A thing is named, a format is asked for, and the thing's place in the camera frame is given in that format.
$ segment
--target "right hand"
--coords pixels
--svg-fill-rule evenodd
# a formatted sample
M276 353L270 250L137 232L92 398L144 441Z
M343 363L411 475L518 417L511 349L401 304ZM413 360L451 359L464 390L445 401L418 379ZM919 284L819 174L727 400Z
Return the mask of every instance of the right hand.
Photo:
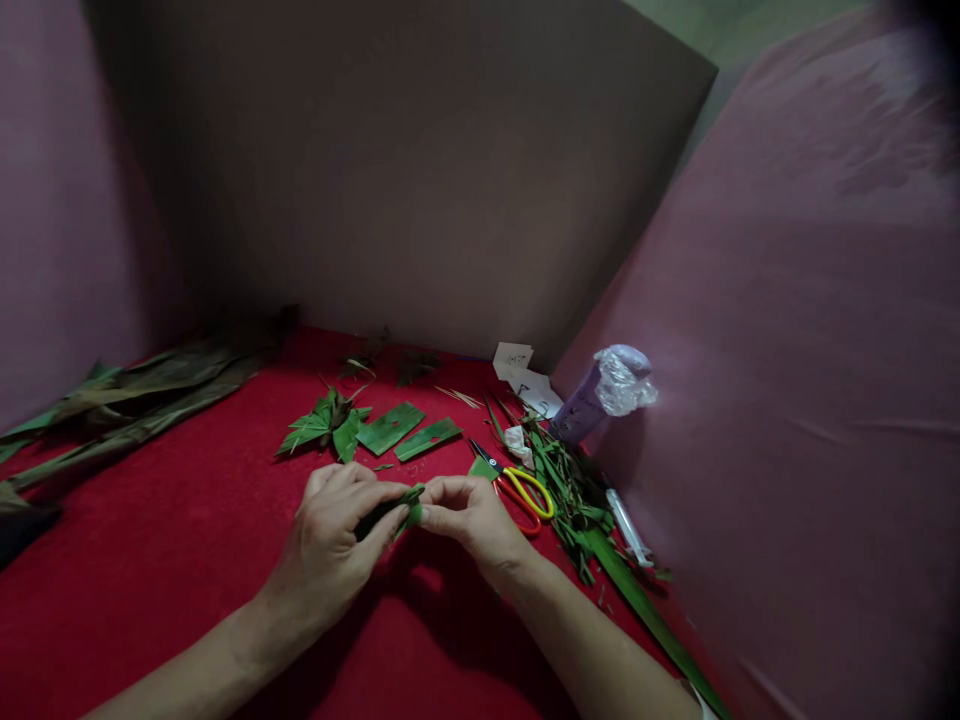
M486 478L435 477L420 502L420 527L463 545L487 582L501 592L511 576L540 558Z

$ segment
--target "purple bottle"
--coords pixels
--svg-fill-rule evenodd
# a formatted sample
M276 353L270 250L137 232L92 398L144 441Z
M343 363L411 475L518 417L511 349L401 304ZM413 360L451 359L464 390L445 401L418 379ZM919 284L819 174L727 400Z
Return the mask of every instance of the purple bottle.
M607 416L623 417L652 405L657 389L646 379L647 356L629 345L612 345L593 356L594 363L580 386L560 408L548 432L579 445Z

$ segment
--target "forearm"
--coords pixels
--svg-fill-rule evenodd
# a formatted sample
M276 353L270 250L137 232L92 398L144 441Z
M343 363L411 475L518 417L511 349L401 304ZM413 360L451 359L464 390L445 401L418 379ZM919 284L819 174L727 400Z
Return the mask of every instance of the forearm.
M267 627L250 603L186 651L94 710L89 720L229 717L302 652L302 644L263 652Z
M540 555L498 583L585 720L699 720L656 660Z

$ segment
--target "yellow scissor handle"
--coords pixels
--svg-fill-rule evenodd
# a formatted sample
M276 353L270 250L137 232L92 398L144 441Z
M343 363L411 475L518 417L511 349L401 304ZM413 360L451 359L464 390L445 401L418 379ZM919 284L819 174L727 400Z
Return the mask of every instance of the yellow scissor handle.
M553 498L550 497L550 493L547 492L547 489L543 486L543 483L541 483L539 480L533 477L533 475L528 475L527 473L523 472L523 470L518 470L517 468L513 468L513 469L508 468L504 470L504 473L508 478L510 478L510 480L513 481L513 486L517 489L517 492L520 493L520 497L524 499L527 505L533 508L533 511L541 519L549 520L550 518L553 517L554 513L556 512L556 509L553 506ZM537 503L535 503L530 498L530 496L527 494L527 489L523 486L523 483L520 482L520 480L518 479L518 476L522 477L528 483L533 485L533 487L537 489L537 492L539 492L543 496L543 499L546 500L547 502L546 512L541 510L540 506L537 505Z

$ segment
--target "finger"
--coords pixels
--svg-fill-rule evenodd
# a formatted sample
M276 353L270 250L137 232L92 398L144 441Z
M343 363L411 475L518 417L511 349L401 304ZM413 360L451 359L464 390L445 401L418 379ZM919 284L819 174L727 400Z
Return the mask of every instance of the finger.
M331 492L337 490L343 490L350 485L353 485L356 482L374 481L376 482L377 475L370 468L365 468L360 463L352 462L347 463L337 472L333 474L327 481L327 487Z
M456 509L466 507L471 493L481 482L489 484L486 478L468 475L438 476L427 483L420 498L424 504L452 506Z
M306 502L320 492L323 486L327 484L330 476L342 467L343 465L339 463L333 463L332 465L318 468L310 473L310 477L307 478L307 486L303 489L303 502Z
M467 537L467 518L464 511L451 510L442 505L424 507L420 514L420 527L435 535L443 535L463 542Z
M410 508L407 505L394 508L380 518L380 522L374 526L370 534L357 545L357 552L371 567L376 564L380 556L383 555L383 551L393 542L397 533L400 532L400 526L403 525L403 521L409 515Z
M396 500L409 489L409 485L391 482L364 485L362 489L338 503L338 508L341 508L340 521L342 527L349 532L353 532L357 523L369 515L377 505Z

